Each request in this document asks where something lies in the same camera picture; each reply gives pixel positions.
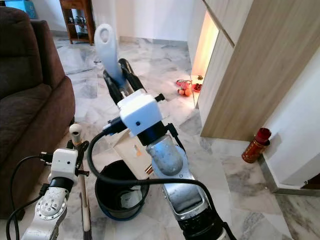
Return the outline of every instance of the bucket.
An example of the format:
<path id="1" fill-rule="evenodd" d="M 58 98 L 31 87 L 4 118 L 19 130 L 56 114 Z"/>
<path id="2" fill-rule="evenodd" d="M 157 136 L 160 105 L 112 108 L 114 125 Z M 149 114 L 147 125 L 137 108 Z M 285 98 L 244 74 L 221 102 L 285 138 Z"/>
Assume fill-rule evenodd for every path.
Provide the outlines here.
<path id="1" fill-rule="evenodd" d="M 115 161 L 101 171 L 101 174 L 117 180 L 137 180 L 123 160 Z M 130 208 L 121 206 L 121 196 L 132 191 L 133 186 L 107 184 L 99 179 L 95 182 L 95 196 L 105 215 L 117 221 L 128 221 L 138 215 L 149 192 L 149 185 L 141 186 L 142 200 Z"/>

